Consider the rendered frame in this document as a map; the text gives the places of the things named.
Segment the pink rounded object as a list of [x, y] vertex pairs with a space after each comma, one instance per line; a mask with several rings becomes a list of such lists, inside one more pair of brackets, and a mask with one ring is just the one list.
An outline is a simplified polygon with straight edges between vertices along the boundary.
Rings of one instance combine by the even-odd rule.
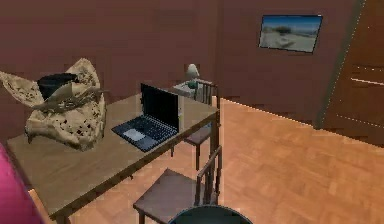
[[0, 224], [45, 224], [1, 143]]

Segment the dark round object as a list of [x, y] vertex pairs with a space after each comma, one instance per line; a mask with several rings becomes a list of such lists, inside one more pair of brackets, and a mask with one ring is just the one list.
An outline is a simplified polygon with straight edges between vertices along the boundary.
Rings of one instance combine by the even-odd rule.
[[202, 205], [183, 210], [167, 224], [253, 224], [253, 222], [231, 208]]

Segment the dark brown wooden chair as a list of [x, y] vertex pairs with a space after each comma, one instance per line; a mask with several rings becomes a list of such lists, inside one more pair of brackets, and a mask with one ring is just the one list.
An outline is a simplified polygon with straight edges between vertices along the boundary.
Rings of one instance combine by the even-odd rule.
[[[220, 96], [218, 86], [212, 83], [213, 94], [216, 95], [216, 107], [220, 108]], [[199, 130], [191, 134], [189, 137], [184, 139], [184, 142], [193, 145], [195, 147], [195, 167], [196, 169], [200, 168], [200, 154], [201, 154], [201, 144], [206, 141], [211, 135], [211, 124], [201, 127]]]
[[195, 179], [166, 169], [133, 204], [138, 213], [138, 224], [146, 224], [146, 217], [157, 224], [167, 224], [188, 208], [217, 205], [222, 167], [222, 146], [219, 145]]

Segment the brown wooden table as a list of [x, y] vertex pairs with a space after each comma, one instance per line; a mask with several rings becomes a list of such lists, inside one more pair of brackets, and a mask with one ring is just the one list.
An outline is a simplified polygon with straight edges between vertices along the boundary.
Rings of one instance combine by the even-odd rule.
[[7, 141], [7, 150], [26, 184], [35, 190], [48, 216], [69, 224], [69, 216], [210, 123], [210, 149], [219, 144], [220, 111], [180, 96], [179, 132], [142, 152], [116, 135], [112, 128], [142, 114], [139, 94], [107, 106], [104, 137], [87, 151], [75, 150], [55, 140], [37, 136], [29, 141], [19, 135]]

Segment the framed landscape picture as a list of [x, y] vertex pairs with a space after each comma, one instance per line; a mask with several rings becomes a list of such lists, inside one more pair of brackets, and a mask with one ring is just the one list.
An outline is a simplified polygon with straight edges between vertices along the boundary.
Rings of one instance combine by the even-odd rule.
[[259, 46], [312, 53], [322, 20], [322, 15], [263, 15]]

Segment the pale grey side table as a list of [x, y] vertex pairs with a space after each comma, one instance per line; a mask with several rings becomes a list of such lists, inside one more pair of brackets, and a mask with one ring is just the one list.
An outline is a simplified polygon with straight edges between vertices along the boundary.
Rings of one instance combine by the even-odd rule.
[[197, 84], [196, 89], [192, 89], [188, 86], [188, 81], [177, 84], [172, 87], [172, 90], [179, 95], [192, 98], [198, 102], [211, 104], [213, 87], [212, 83], [205, 80], [194, 79]]

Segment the white lamp with green base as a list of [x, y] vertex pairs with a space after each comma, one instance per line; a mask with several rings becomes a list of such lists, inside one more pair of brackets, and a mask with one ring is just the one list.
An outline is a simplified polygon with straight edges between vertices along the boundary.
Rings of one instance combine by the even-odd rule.
[[199, 77], [199, 71], [197, 69], [197, 66], [195, 64], [189, 64], [185, 75], [189, 78], [187, 86], [190, 89], [197, 89], [198, 84], [196, 82], [196, 79]]

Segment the dark blue laptop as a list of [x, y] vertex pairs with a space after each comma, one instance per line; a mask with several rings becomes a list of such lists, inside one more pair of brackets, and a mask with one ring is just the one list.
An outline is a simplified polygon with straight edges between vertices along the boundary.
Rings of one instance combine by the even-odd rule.
[[174, 93], [141, 84], [143, 114], [112, 128], [112, 131], [148, 152], [179, 132], [178, 96]]

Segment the brown wooden room door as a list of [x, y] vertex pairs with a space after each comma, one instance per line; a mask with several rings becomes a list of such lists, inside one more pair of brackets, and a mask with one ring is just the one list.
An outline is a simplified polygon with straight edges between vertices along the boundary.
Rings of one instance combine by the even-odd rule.
[[384, 147], [384, 0], [358, 0], [315, 127]]

